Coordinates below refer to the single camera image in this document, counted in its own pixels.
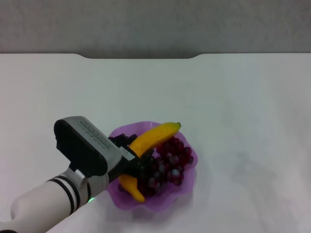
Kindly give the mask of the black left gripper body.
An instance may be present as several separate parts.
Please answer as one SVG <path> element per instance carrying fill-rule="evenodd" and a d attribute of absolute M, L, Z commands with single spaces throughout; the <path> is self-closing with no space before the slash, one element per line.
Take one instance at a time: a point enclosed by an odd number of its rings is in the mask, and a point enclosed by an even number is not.
<path fill-rule="evenodd" d="M 129 147 L 119 147 L 119 151 L 121 152 L 121 160 L 108 172 L 110 183 L 124 174 L 132 176 L 132 162 L 138 157 Z"/>

